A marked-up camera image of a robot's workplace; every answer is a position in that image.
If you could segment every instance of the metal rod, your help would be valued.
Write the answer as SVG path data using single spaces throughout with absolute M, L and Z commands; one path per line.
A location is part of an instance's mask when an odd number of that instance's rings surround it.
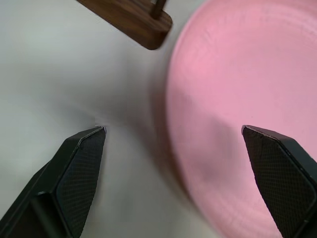
M 163 11 L 166 1 L 167 0 L 157 0 L 157 3 L 154 5 L 150 13 L 152 18 L 158 19 L 160 17 L 160 14 Z

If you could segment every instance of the wooden stand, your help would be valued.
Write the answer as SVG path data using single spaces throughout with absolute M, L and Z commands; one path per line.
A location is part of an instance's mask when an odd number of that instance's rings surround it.
M 159 48 L 173 22 L 163 11 L 166 0 L 77 0 L 149 50 Z

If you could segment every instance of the pink bowl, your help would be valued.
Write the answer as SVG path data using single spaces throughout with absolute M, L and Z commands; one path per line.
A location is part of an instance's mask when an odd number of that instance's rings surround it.
M 167 120 L 187 188 L 226 238 L 280 238 L 241 126 L 295 138 L 317 158 L 317 1 L 209 0 L 170 63 Z

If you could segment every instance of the wooden base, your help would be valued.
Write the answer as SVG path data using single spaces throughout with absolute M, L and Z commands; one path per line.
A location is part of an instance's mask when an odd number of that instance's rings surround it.
M 169 33 L 173 21 L 164 11 L 157 19 L 150 13 L 150 0 L 77 0 L 149 50 L 159 48 Z

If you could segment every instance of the white background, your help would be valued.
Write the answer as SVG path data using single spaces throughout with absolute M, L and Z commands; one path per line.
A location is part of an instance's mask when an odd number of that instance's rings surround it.
M 215 238 L 169 173 L 166 68 L 204 0 L 169 0 L 148 51 L 74 0 L 0 1 L 0 217 L 63 140 L 108 126 L 83 238 Z

